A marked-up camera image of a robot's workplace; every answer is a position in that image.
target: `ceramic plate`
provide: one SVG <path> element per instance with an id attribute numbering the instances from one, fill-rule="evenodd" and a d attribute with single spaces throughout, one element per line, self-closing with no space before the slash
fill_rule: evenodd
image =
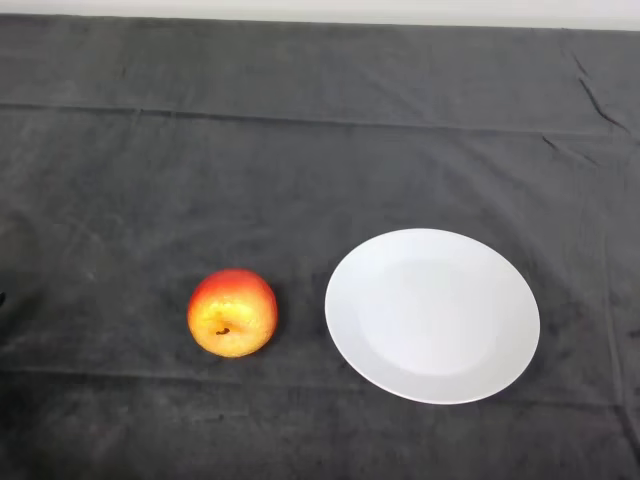
<path id="1" fill-rule="evenodd" d="M 333 273 L 331 337 L 375 385 L 419 402 L 453 404 L 511 384 L 538 344 L 527 282 L 491 248 L 442 230 L 372 238 Z"/>

